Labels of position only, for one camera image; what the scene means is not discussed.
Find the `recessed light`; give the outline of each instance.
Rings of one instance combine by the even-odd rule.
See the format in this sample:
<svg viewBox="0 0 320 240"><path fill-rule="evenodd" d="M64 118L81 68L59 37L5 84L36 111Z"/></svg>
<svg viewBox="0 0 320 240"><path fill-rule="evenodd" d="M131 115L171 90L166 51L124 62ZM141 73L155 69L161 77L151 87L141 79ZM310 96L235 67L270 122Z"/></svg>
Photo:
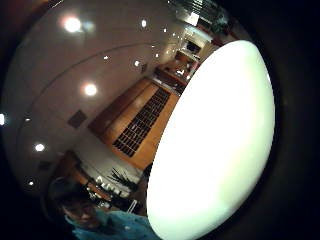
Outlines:
<svg viewBox="0 0 320 240"><path fill-rule="evenodd" d="M75 17L69 17L65 24L64 24L64 28L71 33L74 33L76 31L79 31L81 28L81 22L78 18Z"/></svg>
<svg viewBox="0 0 320 240"><path fill-rule="evenodd" d="M86 95L88 96L94 96L96 95L97 93L97 87L96 85L90 83L90 84L87 84L84 88L84 92L86 93Z"/></svg>
<svg viewBox="0 0 320 240"><path fill-rule="evenodd" d="M142 26L143 28L145 28L145 27L147 26L147 21L146 21L145 19L143 19L143 20L141 21L141 26Z"/></svg>
<svg viewBox="0 0 320 240"><path fill-rule="evenodd" d="M37 151L37 152L42 152L44 149L45 149L45 146L41 143L37 144L34 149Z"/></svg>
<svg viewBox="0 0 320 240"><path fill-rule="evenodd" d="M5 118L4 118L4 114L0 114L0 125L4 125L5 124Z"/></svg>

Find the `ceiling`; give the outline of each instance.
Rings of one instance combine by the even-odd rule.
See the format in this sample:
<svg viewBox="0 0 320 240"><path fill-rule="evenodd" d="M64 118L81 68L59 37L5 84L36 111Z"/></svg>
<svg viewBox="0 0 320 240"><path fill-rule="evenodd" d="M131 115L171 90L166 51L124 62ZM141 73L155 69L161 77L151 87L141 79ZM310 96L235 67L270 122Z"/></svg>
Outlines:
<svg viewBox="0 0 320 240"><path fill-rule="evenodd" d="M248 29L266 60L270 76L273 79L277 123L270 159L257 188L229 221L205 239L317 239L314 232L319 226L318 216L320 212L317 195L319 193L317 183L319 181L320 156L318 150L320 139L318 89L320 89L320 86L316 71L318 65L316 65L315 60L318 58L319 49L315 41L317 32L314 29L314 24L310 24L310 22L317 22L315 13L317 6L310 5L306 1L290 1L290 4L288 4L289 1L273 0L268 1L267 4L249 0L218 2ZM15 61L15 57L12 58L12 56L16 46L25 40L24 36L26 35L24 34L29 29L33 29L30 26L36 26L33 23L38 22L39 18L52 6L52 2L11 0L3 1L3 4L4 7L1 10L6 22L3 24L4 28L1 33L3 41L0 41L2 81L5 79L4 76L9 63L11 60ZM67 43L68 35L65 33L62 35ZM95 50L92 55L86 56L93 56L99 52L99 49ZM27 59L25 60L26 65L19 66L26 71L29 70L29 68L26 68L28 64L34 64L36 60L39 60L38 63L41 64L40 59L43 57L39 56L40 54L37 51L31 53L35 55L35 57L29 56L33 61L27 61L28 56L25 56L25 59ZM49 60L57 59L55 53L52 53L51 56L52 58ZM72 62L72 59L75 64L81 58L77 58L73 54L70 54L70 57L69 55L66 56L66 60ZM58 63L61 68L56 69L56 73L59 71L61 73L63 69L67 69L61 66L62 63ZM35 81L32 78L23 81L23 88L27 89L30 95L22 94L23 92L19 92L18 88L11 89L10 93L14 94L15 98L28 103L26 104L27 107L23 105L24 111L22 113L15 115L16 119L19 120L16 121L14 126L22 125L26 113L36 110L36 108L30 108L30 111L26 109L29 109L30 103L34 99L40 99L36 97L42 96L41 89L46 86L46 81L52 81L53 76L57 76L54 72L51 72L53 69L46 69L51 77L48 78L49 80L40 78L39 81L42 85L37 87L36 84L32 84ZM6 91L2 91L2 97L8 96L6 94ZM15 143L18 131L13 132L12 135L6 135L5 128L3 128L2 133L3 147L7 148L7 152L20 149L16 148ZM10 153L2 154L2 156L7 156L10 165L12 165ZM33 239L36 237L49 239L52 232L51 237L54 239L54 235L58 235L56 229L41 223L43 218L41 218L41 215L37 215L36 208L30 206L30 204L26 208L25 205L21 204L22 199L25 204L29 200L23 198L19 192L20 188L14 184L15 178L11 176L11 168L6 165L6 161L2 161L1 164L3 191L9 194L6 196L11 196L9 198L3 197L4 204L16 206L15 211L12 208L3 211L7 216L7 223L3 225L5 226L3 229L10 229L10 226L20 227L20 232L10 230L8 232L12 237L30 236ZM196 196L196 200L193 198L192 201L199 203L200 200L198 201L198 199L201 199L201 196ZM32 221L17 221L15 213L24 214L24 216L33 214ZM39 225L41 226L39 231L30 230L34 223L42 224Z"/></svg>
<svg viewBox="0 0 320 240"><path fill-rule="evenodd" d="M71 17L81 21L79 31L66 30ZM40 194L61 155L88 134L86 126L174 57L186 26L167 2L128 0L62 1L35 22L14 53L2 96L5 148L22 189ZM148 69L141 75L144 63ZM94 97L84 94L89 83L98 88ZM87 119L74 129L68 120L78 110ZM43 152L35 151L38 143ZM47 172L38 170L41 161L52 163ZM36 184L30 187L30 181Z"/></svg>

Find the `wooden panel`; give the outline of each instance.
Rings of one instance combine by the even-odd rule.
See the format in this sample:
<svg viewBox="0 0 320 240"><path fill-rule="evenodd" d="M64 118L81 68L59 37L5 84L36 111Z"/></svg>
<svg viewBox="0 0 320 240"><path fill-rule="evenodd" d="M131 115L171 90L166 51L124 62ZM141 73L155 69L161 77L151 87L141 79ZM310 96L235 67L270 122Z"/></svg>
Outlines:
<svg viewBox="0 0 320 240"><path fill-rule="evenodd" d="M136 97L151 84L150 79L143 78L134 84L128 91L119 96L111 103L99 116L96 117L88 128L98 137L100 137L106 128L121 114L121 112L131 104Z"/></svg>
<svg viewBox="0 0 320 240"><path fill-rule="evenodd" d="M152 97L152 95L156 92L158 86L152 85L152 87L148 87L145 92L140 96L145 98L142 100L140 97L136 99L136 101L142 102L143 104L140 105L140 109L144 106L144 104ZM133 106L135 103L130 105L128 109L124 111L124 116L120 116L114 123L112 127L110 126L105 134L105 144L124 161L127 161L131 165L139 168L144 169L148 166L155 157L160 138L162 133L167 125L169 117L178 102L179 97L175 94L170 94L167 104L165 105L164 109L161 111L158 119L155 121L154 125L152 126L150 132L147 134L146 138L140 144L140 147L136 151L133 157L129 157L126 154L119 151L115 148L112 144L118 138L118 136L122 133L122 131L126 128L126 126L130 123L130 121L134 118L134 116L138 113L138 108Z"/></svg>

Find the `wall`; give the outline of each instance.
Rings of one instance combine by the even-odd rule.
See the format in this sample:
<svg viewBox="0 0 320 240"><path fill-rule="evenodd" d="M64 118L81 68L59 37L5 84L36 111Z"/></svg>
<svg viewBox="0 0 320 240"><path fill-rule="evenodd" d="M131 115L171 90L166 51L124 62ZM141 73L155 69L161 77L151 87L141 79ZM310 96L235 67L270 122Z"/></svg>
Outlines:
<svg viewBox="0 0 320 240"><path fill-rule="evenodd" d="M74 152L82 162L82 168L91 177L96 179L101 176L104 183L117 186L121 190L121 185L114 184L107 176L111 176L112 168L119 173L125 172L128 178L134 182L138 182L142 172L130 164L119 159L105 144L103 144L90 130L86 129L81 139L79 139L73 147Z"/></svg>

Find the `ceiling light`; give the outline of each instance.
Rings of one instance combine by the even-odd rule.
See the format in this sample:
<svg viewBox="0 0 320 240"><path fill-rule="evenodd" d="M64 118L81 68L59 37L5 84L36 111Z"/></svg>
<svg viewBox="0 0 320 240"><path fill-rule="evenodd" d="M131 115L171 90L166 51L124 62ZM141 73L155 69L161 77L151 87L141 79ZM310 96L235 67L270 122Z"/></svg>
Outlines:
<svg viewBox="0 0 320 240"><path fill-rule="evenodd" d="M4 118L4 114L0 114L0 125L4 125L5 124L5 118Z"/></svg>
<svg viewBox="0 0 320 240"><path fill-rule="evenodd" d="M143 28L145 28L145 27L147 26L147 21L143 19L143 20L141 21L141 26L142 26Z"/></svg>
<svg viewBox="0 0 320 240"><path fill-rule="evenodd" d="M71 33L79 31L81 28L81 22L78 18L69 17L64 23L64 28Z"/></svg>
<svg viewBox="0 0 320 240"><path fill-rule="evenodd" d="M200 239L232 216L256 186L275 125L267 73L258 48L241 40L216 50L192 77L161 137L148 182L148 220L161 239ZM213 74L219 81L208 81ZM201 124L190 128L197 116L204 116ZM199 158L199 148L206 157ZM179 159L183 169L176 171ZM201 210L184 201L188 189L201 194Z"/></svg>
<svg viewBox="0 0 320 240"><path fill-rule="evenodd" d="M96 85L90 83L90 84L87 84L84 88L84 92L86 93L86 95L88 96L94 96L96 95L97 93L97 87Z"/></svg>
<svg viewBox="0 0 320 240"><path fill-rule="evenodd" d="M37 152L42 152L44 149L45 149L45 146L41 143L37 144L34 149L37 151Z"/></svg>

